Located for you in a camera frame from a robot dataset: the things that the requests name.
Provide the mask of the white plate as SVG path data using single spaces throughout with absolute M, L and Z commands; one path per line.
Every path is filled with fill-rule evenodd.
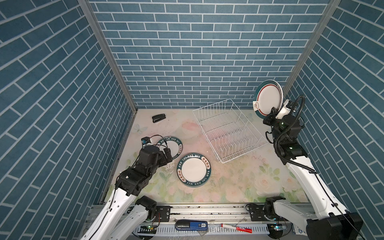
M 198 188 L 208 182 L 212 175 L 210 161 L 202 154 L 190 153 L 177 164 L 177 176 L 187 187 Z
M 183 143 L 179 138 L 168 136 L 157 142 L 157 146 L 164 150 L 166 146 L 171 150 L 172 159 L 177 159 L 183 151 Z
M 274 80 L 262 82 L 256 89 L 253 99 L 253 109 L 256 115 L 264 119 L 275 108 L 280 110 L 283 104 L 283 90 Z

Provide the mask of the white wire dish rack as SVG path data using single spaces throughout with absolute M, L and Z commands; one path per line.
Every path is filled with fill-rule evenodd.
M 227 163 L 267 144 L 266 138 L 231 100 L 193 110 L 198 125 L 221 163 Z

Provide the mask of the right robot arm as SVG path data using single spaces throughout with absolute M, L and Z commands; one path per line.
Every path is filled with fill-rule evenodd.
M 360 236 L 363 220 L 350 212 L 331 192 L 297 142 L 303 125 L 299 123 L 303 108 L 272 107 L 263 119 L 271 127 L 277 156 L 301 184 L 313 211 L 307 211 L 281 196 L 266 198 L 263 213 L 269 221 L 285 219 L 304 231 L 311 240 L 355 240 Z

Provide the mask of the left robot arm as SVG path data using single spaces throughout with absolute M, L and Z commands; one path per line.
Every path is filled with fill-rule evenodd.
M 82 239 L 125 240 L 143 222 L 152 220 L 157 202 L 146 196 L 136 198 L 157 169 L 172 161 L 167 146 L 163 150 L 157 145 L 142 147 L 134 164 L 117 177 L 114 192 Z

